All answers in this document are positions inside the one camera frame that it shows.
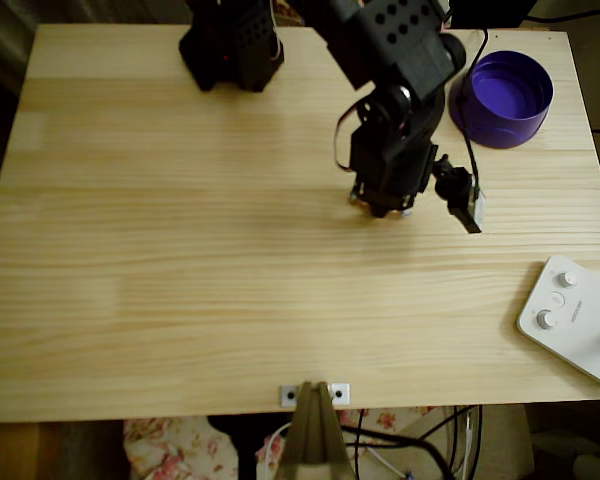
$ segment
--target white controller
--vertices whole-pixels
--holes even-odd
[[[600,381],[600,277],[566,257],[551,257],[518,328]]]

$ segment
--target metal clamp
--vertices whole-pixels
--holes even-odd
[[[280,387],[280,406],[294,408],[298,402],[301,385],[283,385]],[[330,383],[327,385],[331,403],[334,406],[349,405],[351,403],[351,385],[348,383]]]

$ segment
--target purple container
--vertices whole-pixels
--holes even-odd
[[[451,86],[449,110],[462,128],[458,94],[463,76]],[[478,61],[464,88],[467,133],[494,148],[517,147],[533,137],[553,99],[551,77],[533,58],[519,52],[494,52]]]

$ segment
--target white knob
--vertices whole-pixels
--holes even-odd
[[[538,325],[545,330],[550,330],[558,325],[558,321],[555,319],[551,310],[541,310],[536,317]]]
[[[558,282],[566,288],[575,287],[578,284],[578,276],[573,272],[564,272],[558,275]]]

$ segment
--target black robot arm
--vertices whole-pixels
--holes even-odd
[[[375,85],[354,106],[361,125],[351,136],[345,168],[356,174],[350,197],[368,204],[376,217],[407,212],[430,175],[439,178],[444,171],[449,211],[469,232],[479,232],[472,214],[472,176],[457,175],[451,184],[448,160],[434,172],[438,147],[431,136],[444,111],[444,86],[466,62],[461,42],[440,32],[444,12],[438,2],[288,3],[327,42],[354,89]],[[180,51],[200,88],[232,79],[244,89],[261,91],[283,59],[269,0],[195,0],[193,7],[193,25]]]

